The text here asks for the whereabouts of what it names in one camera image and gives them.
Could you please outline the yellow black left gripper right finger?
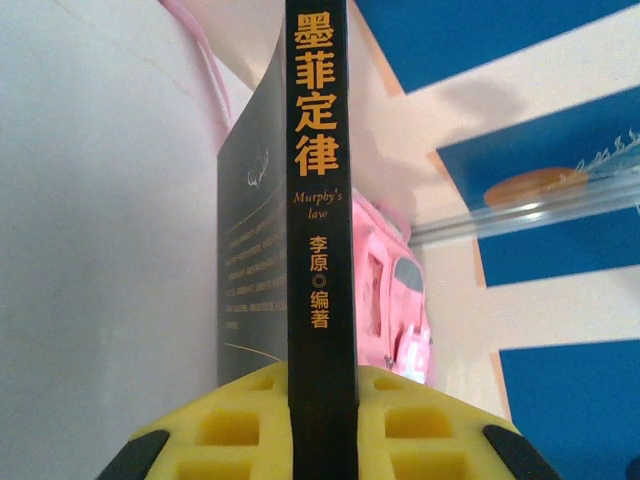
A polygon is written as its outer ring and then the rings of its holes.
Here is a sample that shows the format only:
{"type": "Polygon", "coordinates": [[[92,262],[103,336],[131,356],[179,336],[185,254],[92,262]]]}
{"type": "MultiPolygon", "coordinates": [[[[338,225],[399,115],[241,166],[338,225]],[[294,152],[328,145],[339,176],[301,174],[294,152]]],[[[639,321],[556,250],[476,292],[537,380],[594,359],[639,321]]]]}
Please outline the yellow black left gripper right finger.
{"type": "Polygon", "coordinates": [[[359,376],[359,480],[562,480],[509,421],[377,367],[359,376]]]}

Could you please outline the aluminium corner post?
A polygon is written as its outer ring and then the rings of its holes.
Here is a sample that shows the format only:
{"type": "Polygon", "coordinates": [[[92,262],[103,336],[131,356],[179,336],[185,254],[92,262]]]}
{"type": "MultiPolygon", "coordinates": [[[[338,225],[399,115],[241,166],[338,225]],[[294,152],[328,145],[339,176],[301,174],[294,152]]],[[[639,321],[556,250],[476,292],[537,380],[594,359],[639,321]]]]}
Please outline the aluminium corner post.
{"type": "Polygon", "coordinates": [[[409,245],[421,247],[489,238],[640,206],[640,171],[608,177],[520,203],[486,207],[412,228],[409,245]]]}

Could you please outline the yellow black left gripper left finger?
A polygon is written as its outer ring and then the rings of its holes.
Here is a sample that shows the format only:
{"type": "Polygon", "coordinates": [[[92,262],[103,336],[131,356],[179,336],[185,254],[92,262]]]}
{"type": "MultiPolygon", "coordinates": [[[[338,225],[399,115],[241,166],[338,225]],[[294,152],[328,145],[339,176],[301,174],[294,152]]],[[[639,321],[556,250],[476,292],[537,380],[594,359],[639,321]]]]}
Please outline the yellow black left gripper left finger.
{"type": "Polygon", "coordinates": [[[292,464],[280,362],[139,428],[97,480],[293,480],[292,464]]]}

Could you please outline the black book orange title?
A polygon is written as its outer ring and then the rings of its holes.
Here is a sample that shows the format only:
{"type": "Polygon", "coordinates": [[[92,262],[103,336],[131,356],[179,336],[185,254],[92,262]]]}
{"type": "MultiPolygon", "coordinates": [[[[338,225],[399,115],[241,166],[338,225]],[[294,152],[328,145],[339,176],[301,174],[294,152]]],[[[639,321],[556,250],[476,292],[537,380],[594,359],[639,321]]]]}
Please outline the black book orange title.
{"type": "Polygon", "coordinates": [[[218,155],[218,378],[244,480],[358,480],[346,0],[283,0],[218,155]]]}

